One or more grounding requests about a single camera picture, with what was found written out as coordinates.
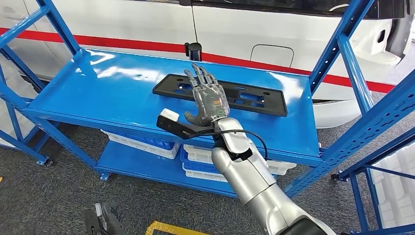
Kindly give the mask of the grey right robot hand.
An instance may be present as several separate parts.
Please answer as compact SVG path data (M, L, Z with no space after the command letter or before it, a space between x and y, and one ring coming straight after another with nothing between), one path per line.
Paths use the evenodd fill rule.
M192 93L198 108L198 114L193 115L189 111L185 112L185 119L197 126L210 126L214 121L229 116L230 107L225 91L218 83L215 76L195 63L191 66L195 71L195 76L189 70L185 70Z

